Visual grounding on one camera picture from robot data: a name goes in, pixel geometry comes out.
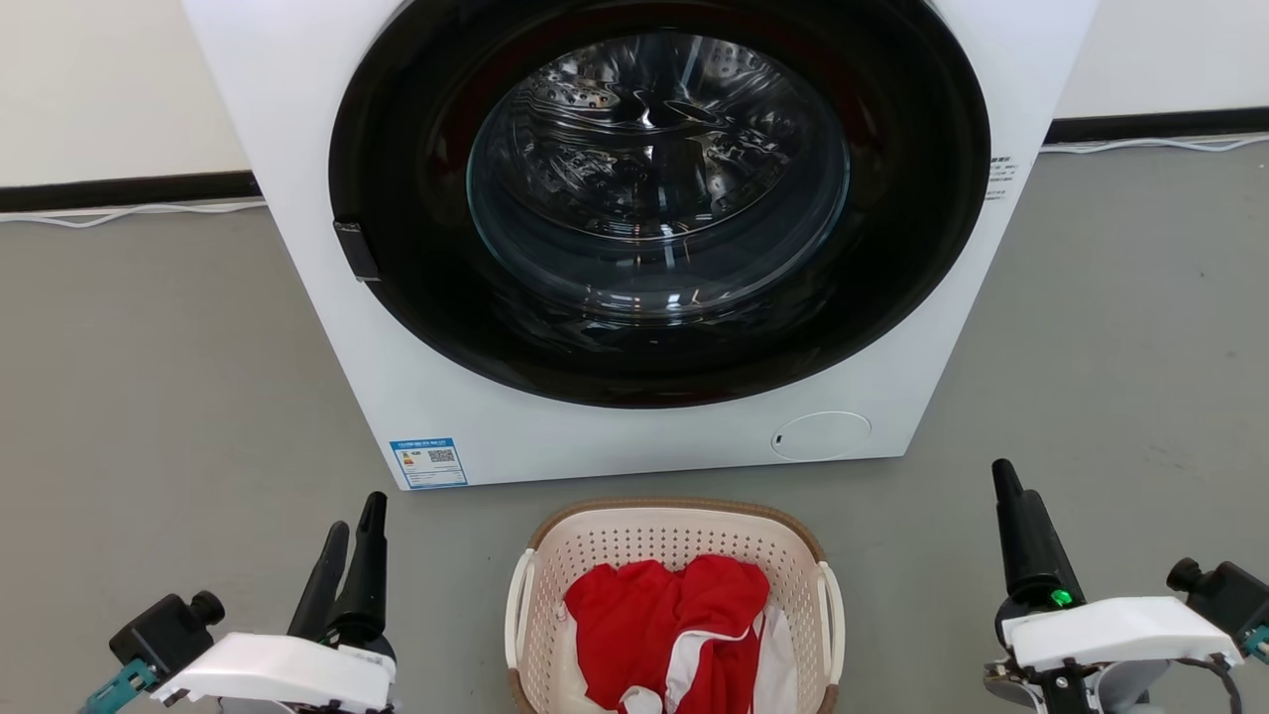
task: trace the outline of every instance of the door glass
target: door glass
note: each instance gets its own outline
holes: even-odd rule
[[[821,246],[846,140],[759,52],[673,32],[609,39],[520,81],[467,170],[497,260],[556,304],[622,323],[726,313]]]

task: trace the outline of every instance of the white washing machine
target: white washing machine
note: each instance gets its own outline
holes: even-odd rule
[[[402,490],[902,455],[1096,5],[184,3]]]

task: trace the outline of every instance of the cable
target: cable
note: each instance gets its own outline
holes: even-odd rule
[[[1253,143],[1260,143],[1263,141],[1269,141],[1269,134],[1253,136],[1247,138],[1239,140],[1194,140],[1194,141],[1175,141],[1171,138],[1129,138],[1124,141],[1112,141],[1108,143],[1085,143],[1085,145],[1056,145],[1056,146],[1042,146],[1041,153],[1100,153],[1101,151],[1110,151],[1113,148],[1129,148],[1129,147],[1145,147],[1145,146],[1167,146],[1173,148],[1189,148],[1192,151],[1206,151],[1209,153],[1220,153],[1222,151],[1232,151],[1235,148],[1242,148],[1244,146],[1250,146]],[[108,223],[110,221],[122,218],[124,216],[132,216],[135,213],[233,213],[237,211],[246,211],[247,208],[261,208],[266,205],[264,200],[253,200],[247,203],[221,203],[212,205],[178,205],[169,203],[150,203],[146,205],[132,205],[131,208],[123,208],[107,213],[99,218],[91,221],[65,221],[61,218],[53,218],[48,214],[39,213],[0,213],[0,223],[44,223],[49,226],[58,226],[65,228],[91,228],[102,223]]]
[[[1260,143],[1261,141],[1269,141],[1269,134],[1239,138],[1235,141],[1222,140],[1222,138],[1209,138],[1209,140],[1197,140],[1197,141],[1175,141],[1171,138],[1128,138],[1124,141],[1112,141],[1109,143],[1095,143],[1084,146],[1042,146],[1039,152],[1041,153],[1100,153],[1101,151],[1110,151],[1112,148],[1129,148],[1134,146],[1169,146],[1171,148],[1189,148],[1192,151],[1207,151],[1208,153],[1220,153],[1222,151],[1232,151],[1235,148],[1242,148],[1244,146],[1250,146],[1253,143]]]
[[[1233,677],[1230,676],[1230,666],[1225,662],[1225,657],[1221,654],[1213,654],[1212,661],[1207,659],[1190,659],[1180,658],[1173,659],[1178,665],[1185,665],[1187,667],[1202,667],[1209,672],[1214,672],[1217,677],[1221,677],[1221,684],[1225,685],[1225,691],[1230,692],[1230,714],[1242,714],[1242,695],[1239,694],[1239,685],[1233,682]]]
[[[148,203],[146,205],[132,205],[113,213],[107,213],[91,221],[63,221],[48,216],[34,213],[0,213],[0,223],[44,223],[63,228],[91,228],[102,223],[132,216],[135,213],[233,213],[247,208],[261,208],[266,205],[264,200],[251,200],[246,203],[218,203],[212,205],[176,205],[169,203]]]

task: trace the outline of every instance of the gray floor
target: gray floor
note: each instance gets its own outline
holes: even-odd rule
[[[845,590],[839,711],[1018,710],[980,684],[997,457],[1042,491],[1093,597],[1165,594],[1184,555],[1269,578],[1266,162],[1266,145],[1043,159],[905,459],[392,491],[407,710],[513,710],[511,567],[588,497],[802,519]],[[76,708],[117,668],[107,639],[168,592],[282,632],[327,525],[392,487],[263,211],[0,226],[0,713]],[[1269,710],[1269,671],[1240,680]],[[1155,699],[1226,706],[1189,671]]]

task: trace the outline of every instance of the white laundry basket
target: white laundry basket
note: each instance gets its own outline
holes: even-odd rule
[[[706,500],[594,501],[567,509],[529,540],[506,599],[504,642],[511,694],[524,714],[574,714],[576,692],[560,672],[574,657],[563,595],[595,566],[655,559],[670,571],[704,553],[763,569],[770,601],[784,610],[798,668],[798,708],[829,714],[845,659],[841,590],[815,536],[792,516],[747,503]]]

